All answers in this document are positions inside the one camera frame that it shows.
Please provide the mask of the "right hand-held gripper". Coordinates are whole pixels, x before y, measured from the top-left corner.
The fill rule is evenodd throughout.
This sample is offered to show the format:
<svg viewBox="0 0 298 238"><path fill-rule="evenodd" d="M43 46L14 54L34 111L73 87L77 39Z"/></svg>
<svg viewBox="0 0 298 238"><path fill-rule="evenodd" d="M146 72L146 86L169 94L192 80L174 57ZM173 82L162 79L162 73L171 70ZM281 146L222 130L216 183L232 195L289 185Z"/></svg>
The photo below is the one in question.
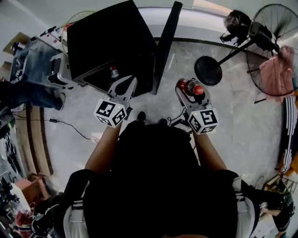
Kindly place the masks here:
<svg viewBox="0 0 298 238"><path fill-rule="evenodd" d="M176 95L181 106L185 108L188 115L187 122L195 134L205 134L212 132L218 125L219 119L215 108L210 100L210 93L204 89L204 93L196 95L193 99L187 96L179 87L175 87Z"/></svg>

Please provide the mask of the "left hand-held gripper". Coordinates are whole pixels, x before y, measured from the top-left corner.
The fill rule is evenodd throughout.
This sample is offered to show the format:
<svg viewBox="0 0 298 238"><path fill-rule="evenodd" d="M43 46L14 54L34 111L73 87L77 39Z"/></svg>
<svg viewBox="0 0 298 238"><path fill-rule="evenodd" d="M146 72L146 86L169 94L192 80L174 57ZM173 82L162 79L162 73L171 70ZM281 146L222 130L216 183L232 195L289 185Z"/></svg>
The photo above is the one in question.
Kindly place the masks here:
<svg viewBox="0 0 298 238"><path fill-rule="evenodd" d="M100 98L94 110L98 121L110 127L117 127L123 120L127 120L132 108L130 99L135 93L137 78L132 75L115 81L108 90L108 94Z"/></svg>

